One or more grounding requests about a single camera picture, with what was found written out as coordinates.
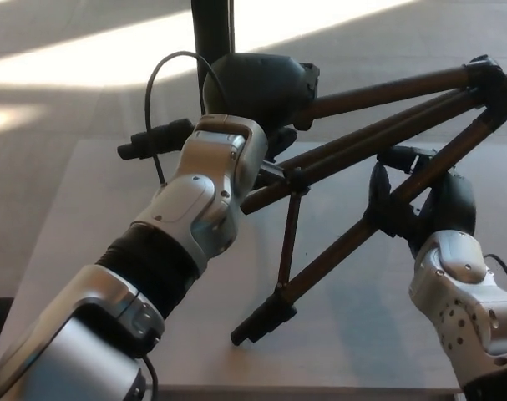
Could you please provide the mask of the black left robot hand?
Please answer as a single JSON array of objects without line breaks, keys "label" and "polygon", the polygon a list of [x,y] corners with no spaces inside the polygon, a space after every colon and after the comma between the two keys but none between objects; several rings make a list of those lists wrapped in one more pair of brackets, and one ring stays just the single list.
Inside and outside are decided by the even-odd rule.
[{"label": "black left robot hand", "polygon": [[212,64],[202,97],[207,114],[256,121],[268,138],[266,159],[275,158],[297,139],[292,119],[317,97],[320,69],[289,56],[229,53]]}]

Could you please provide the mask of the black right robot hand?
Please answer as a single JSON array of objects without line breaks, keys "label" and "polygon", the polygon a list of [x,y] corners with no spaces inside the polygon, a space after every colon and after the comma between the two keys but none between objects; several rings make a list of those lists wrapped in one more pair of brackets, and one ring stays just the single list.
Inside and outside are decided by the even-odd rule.
[{"label": "black right robot hand", "polygon": [[396,145],[377,155],[369,180],[368,207],[363,219],[388,236],[406,240],[413,256],[436,231],[475,233],[473,187],[455,168],[425,186],[430,192],[420,208],[413,207],[409,200],[401,200],[390,191],[388,167],[414,175],[423,170],[435,154],[435,150]]}]

